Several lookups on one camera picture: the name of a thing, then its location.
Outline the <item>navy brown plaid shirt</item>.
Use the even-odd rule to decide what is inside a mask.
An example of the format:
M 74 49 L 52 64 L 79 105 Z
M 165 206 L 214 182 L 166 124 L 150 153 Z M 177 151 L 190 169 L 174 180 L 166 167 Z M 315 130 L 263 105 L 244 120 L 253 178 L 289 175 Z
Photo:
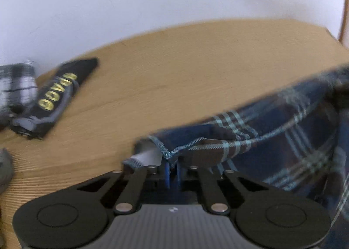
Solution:
M 322 248 L 348 247 L 348 67 L 327 71 L 236 109 L 141 138 L 124 166 L 239 171 L 323 205 Z

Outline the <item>black SPACE print garment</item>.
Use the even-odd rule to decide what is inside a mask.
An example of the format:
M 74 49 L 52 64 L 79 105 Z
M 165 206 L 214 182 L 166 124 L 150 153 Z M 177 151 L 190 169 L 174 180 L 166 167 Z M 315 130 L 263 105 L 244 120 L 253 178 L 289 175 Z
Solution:
M 62 64 L 40 88 L 36 99 L 11 122 L 11 130 L 28 139 L 43 139 L 98 64 L 96 57 Z

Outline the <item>grey knit garment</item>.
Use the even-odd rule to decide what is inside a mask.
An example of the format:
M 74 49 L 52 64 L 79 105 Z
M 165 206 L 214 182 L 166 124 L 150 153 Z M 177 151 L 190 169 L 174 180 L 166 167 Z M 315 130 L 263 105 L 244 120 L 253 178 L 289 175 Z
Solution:
M 14 176 L 13 159 L 10 153 L 5 149 L 1 149 L 0 153 L 0 194 L 2 194 Z

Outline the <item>black white plaid garment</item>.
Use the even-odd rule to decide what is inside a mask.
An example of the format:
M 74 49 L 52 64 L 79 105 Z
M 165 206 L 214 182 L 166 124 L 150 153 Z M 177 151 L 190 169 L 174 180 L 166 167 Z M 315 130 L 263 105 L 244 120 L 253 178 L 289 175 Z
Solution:
M 37 83 L 33 62 L 1 66 L 1 129 L 36 98 Z

